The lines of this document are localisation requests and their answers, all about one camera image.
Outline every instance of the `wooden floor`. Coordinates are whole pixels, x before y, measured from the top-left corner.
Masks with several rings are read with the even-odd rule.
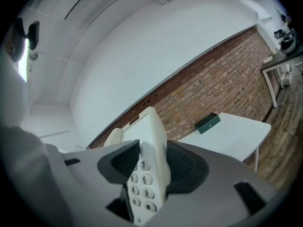
[[[271,131],[259,147],[258,170],[276,188],[289,187],[303,162],[303,76],[297,72],[290,86],[280,91],[277,108],[266,123]],[[254,156],[245,163],[253,169]]]

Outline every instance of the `desk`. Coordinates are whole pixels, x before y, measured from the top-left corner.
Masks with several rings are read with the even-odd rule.
[[[255,171],[258,168],[258,147],[268,135],[271,126],[231,114],[220,113],[220,122],[200,134],[197,130],[179,142],[222,153],[244,161],[255,152]]]
[[[267,72],[269,72],[270,70],[275,70],[280,87],[283,88],[284,86],[283,86],[283,82],[281,80],[281,75],[277,68],[285,65],[287,62],[299,57],[300,55],[303,55],[303,43],[298,44],[296,49],[288,55],[285,55],[280,50],[278,50],[277,54],[273,55],[273,59],[271,61],[269,61],[268,63],[265,63],[261,67],[261,71],[265,77],[265,81],[267,83],[267,86],[268,86],[268,89],[270,92],[271,100],[273,101],[273,105],[275,108],[276,108],[276,97],[275,97],[273,86],[271,85]]]

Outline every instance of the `table leg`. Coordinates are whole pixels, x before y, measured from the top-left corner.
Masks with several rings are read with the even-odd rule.
[[[273,101],[274,108],[276,108],[276,97],[275,97],[273,86],[271,85],[267,72],[265,70],[263,70],[262,72],[265,77],[265,81],[267,82],[267,86],[269,89],[269,93],[271,95],[271,100]]]
[[[258,161],[259,161],[259,146],[255,150],[255,172],[257,172]]]
[[[276,77],[278,79],[278,82],[280,83],[280,87],[284,88],[283,81],[281,79],[281,75],[280,75],[280,72],[279,72],[278,68],[275,69],[275,73],[276,73]]]

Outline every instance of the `dark green box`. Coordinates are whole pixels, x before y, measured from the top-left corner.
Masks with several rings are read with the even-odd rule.
[[[220,122],[219,116],[217,114],[210,113],[210,115],[206,116],[203,120],[196,123],[195,126],[198,128],[200,134],[203,134],[218,122]]]

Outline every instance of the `ceiling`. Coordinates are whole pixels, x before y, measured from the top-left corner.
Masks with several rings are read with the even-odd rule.
[[[40,105],[70,106],[90,55],[123,20],[157,0],[30,0],[20,13],[25,32],[40,22],[38,58],[28,60],[28,86]]]

